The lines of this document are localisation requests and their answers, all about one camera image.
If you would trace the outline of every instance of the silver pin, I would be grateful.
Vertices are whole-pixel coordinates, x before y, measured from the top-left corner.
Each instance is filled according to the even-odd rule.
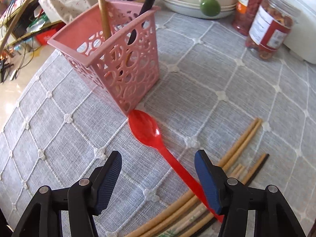
[[[80,179],[80,181],[79,181],[79,185],[81,185],[81,186],[86,186],[86,185],[88,185],[90,183],[90,180],[88,179],[88,178],[82,178],[82,179]]]
[[[235,179],[233,177],[230,177],[230,178],[227,179],[227,183],[229,185],[236,185],[236,184],[238,184],[238,181],[237,181],[237,179]]]
[[[49,189],[47,186],[42,186],[39,190],[41,194],[44,194],[44,193],[47,193]]]
[[[269,185],[268,190],[270,192],[276,193],[278,191],[278,188],[274,185]]]

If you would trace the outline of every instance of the orange label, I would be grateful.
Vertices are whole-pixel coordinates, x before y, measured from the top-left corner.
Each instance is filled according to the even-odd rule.
[[[243,5],[241,2],[238,2],[236,5],[236,9],[239,13],[245,14],[247,11],[247,6]]]

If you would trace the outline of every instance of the pot handle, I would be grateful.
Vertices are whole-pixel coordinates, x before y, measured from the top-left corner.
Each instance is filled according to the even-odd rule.
[[[215,17],[221,12],[221,6],[217,0],[200,0],[200,10],[208,17]]]

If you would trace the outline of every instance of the white appliance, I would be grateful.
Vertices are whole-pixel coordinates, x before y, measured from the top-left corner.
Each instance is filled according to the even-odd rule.
[[[297,0],[301,15],[284,44],[302,59],[316,64],[316,0]]]

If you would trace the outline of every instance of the tablecloth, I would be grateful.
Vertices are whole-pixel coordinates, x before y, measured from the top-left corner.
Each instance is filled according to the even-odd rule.
[[[316,218],[316,67],[285,47],[270,62],[254,58],[231,20],[157,12],[160,80],[138,109],[157,119],[165,144],[195,177],[197,149],[216,163],[262,118],[238,162],[249,168],[262,153],[271,155],[252,186],[278,186],[307,233]],[[69,187],[112,150],[122,154],[122,173],[109,207],[95,218],[99,236],[137,229],[188,189],[154,149],[133,137],[126,117],[92,94],[54,51],[0,134],[0,208],[9,224],[16,226],[40,186]],[[63,229],[69,236],[67,220]],[[218,230],[215,224],[204,235]],[[248,236],[252,231],[250,213]]]

